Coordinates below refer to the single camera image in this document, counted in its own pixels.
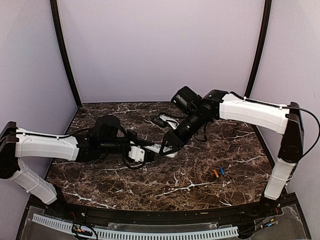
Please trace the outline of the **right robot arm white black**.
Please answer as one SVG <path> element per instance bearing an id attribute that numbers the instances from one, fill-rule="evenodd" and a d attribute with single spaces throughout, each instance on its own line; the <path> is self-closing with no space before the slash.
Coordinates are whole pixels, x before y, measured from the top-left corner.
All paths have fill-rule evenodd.
<path id="1" fill-rule="evenodd" d="M 273 211 L 274 201 L 303 157 L 304 129 L 299 105 L 295 102 L 272 104 L 223 90 L 211 90 L 201 97 L 187 86 L 178 90 L 171 102 L 187 117 L 164 135 L 159 150 L 161 156 L 178 152 L 200 128 L 213 120 L 240 121 L 282 135 L 277 160 L 264 190 L 265 198 L 255 205 L 255 213 L 260 217 Z"/>

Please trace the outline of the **white remote control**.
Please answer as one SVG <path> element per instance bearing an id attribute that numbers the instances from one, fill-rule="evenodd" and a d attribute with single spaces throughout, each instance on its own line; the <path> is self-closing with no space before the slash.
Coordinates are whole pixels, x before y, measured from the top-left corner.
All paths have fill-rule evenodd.
<path id="1" fill-rule="evenodd" d="M 146 148 L 152 152 L 155 152 L 157 154 L 160 154 L 160 152 L 161 152 L 161 145 L 157 144 L 157 143 L 155 143 L 153 145 L 145 146 L 144 148 Z M 178 152 L 176 151 L 176 152 L 169 153 L 172 150 L 173 150 L 172 148 L 164 146 L 163 150 L 162 150 L 163 156 L 168 157 L 168 158 L 175 158 L 178 155 Z"/>

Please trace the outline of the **orange AAA battery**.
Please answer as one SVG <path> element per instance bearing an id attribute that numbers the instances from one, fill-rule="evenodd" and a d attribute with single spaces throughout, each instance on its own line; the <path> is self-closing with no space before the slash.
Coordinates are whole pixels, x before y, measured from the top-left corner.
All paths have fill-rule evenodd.
<path id="1" fill-rule="evenodd" d="M 219 174 L 218 174 L 217 170 L 213 169 L 213 172 L 214 172 L 214 175 L 216 176 L 216 178 L 219 178 Z"/>

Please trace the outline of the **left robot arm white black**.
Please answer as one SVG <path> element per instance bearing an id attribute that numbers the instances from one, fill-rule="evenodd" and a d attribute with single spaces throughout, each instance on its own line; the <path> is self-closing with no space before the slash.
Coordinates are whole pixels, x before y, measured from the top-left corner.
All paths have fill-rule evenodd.
<path id="1" fill-rule="evenodd" d="M 18 184 L 27 193 L 51 205 L 60 218 L 67 218 L 70 206 L 59 187 L 46 182 L 22 161 L 23 157 L 56 158 L 72 162 L 90 162 L 102 155 L 121 155 L 131 169 L 141 168 L 154 160 L 153 143 L 138 139 L 125 130 L 113 115 L 99 117 L 92 128 L 69 135 L 53 135 L 18 128 L 16 122 L 6 124 L 0 134 L 0 177 Z"/>

